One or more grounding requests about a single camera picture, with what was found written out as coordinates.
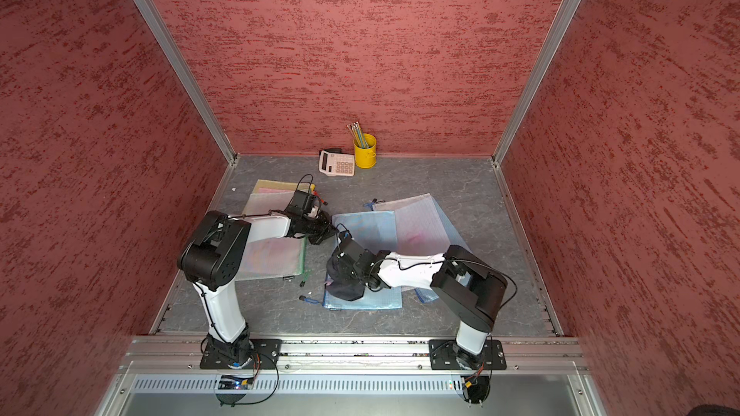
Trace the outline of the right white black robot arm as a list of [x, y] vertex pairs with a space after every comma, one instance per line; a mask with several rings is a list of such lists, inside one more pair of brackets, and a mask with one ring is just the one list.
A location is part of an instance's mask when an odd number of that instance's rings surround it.
[[327, 291], [355, 302], [366, 291], [410, 287], [436, 294], [460, 321], [448, 348], [459, 369], [485, 366], [484, 349], [496, 317], [505, 304], [509, 279], [459, 245], [425, 256], [370, 252], [343, 232], [327, 262]]

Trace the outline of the white mesh document bag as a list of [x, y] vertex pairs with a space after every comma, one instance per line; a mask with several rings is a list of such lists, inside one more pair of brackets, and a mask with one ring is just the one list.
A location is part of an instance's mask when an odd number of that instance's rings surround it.
[[392, 212], [396, 225], [396, 252], [427, 256], [446, 252], [451, 245], [437, 204], [429, 194], [404, 200], [376, 202], [374, 211]]

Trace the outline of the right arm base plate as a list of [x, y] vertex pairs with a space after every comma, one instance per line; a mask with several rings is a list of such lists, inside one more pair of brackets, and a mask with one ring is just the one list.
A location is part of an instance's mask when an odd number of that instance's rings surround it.
[[500, 341], [488, 339], [479, 354], [459, 347], [455, 340], [433, 339], [428, 343], [433, 370], [445, 371], [503, 371], [507, 362]]

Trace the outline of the yellow mesh document bag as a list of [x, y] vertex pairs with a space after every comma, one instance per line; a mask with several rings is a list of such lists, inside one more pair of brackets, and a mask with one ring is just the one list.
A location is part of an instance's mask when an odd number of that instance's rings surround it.
[[293, 194], [296, 190], [303, 192], [314, 192], [315, 185], [310, 182], [293, 183], [283, 181], [273, 181], [266, 179], [259, 179], [256, 182], [256, 186], [252, 189], [253, 194], [271, 194], [271, 193], [291, 193]]

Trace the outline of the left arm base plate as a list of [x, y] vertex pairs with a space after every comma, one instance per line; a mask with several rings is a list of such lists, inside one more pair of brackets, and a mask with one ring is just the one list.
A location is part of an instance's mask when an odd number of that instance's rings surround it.
[[245, 339], [224, 343], [206, 336], [202, 342], [202, 370], [274, 370], [281, 355], [279, 339]]

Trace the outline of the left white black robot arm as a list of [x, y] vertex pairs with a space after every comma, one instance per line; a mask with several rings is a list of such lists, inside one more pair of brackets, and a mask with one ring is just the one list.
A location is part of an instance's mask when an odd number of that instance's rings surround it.
[[251, 216], [208, 212], [177, 260], [177, 267], [200, 296], [206, 315], [203, 363], [242, 369], [256, 362], [249, 326], [235, 291], [235, 277], [247, 244], [306, 238], [310, 244], [319, 245], [335, 233], [324, 211], [315, 216], [279, 211]]

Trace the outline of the light blue document bag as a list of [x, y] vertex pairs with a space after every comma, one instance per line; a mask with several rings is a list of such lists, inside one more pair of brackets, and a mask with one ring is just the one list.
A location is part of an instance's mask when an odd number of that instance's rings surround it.
[[[370, 252], [397, 249], [396, 223], [391, 211], [340, 214], [333, 217], [333, 222], [339, 224], [340, 230], [348, 229], [353, 238]], [[306, 274], [303, 276], [306, 284], [302, 288], [305, 304], [323, 306], [335, 311], [383, 311], [402, 308], [403, 296], [400, 288], [383, 289], [377, 293], [366, 289], [364, 296], [353, 302], [341, 300], [328, 293], [325, 284], [331, 277], [327, 274], [326, 265], [336, 244], [336, 238], [331, 237], [319, 246], [306, 247], [304, 262]]]

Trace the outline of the green mesh document bag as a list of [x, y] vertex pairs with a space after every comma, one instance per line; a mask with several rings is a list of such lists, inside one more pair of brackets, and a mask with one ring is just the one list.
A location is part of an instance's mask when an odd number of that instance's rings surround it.
[[[271, 210], [283, 211], [293, 194], [252, 193], [243, 213], [250, 216], [266, 214]], [[296, 277], [304, 273], [304, 260], [306, 260], [304, 239], [282, 238], [248, 243], [235, 280]]]

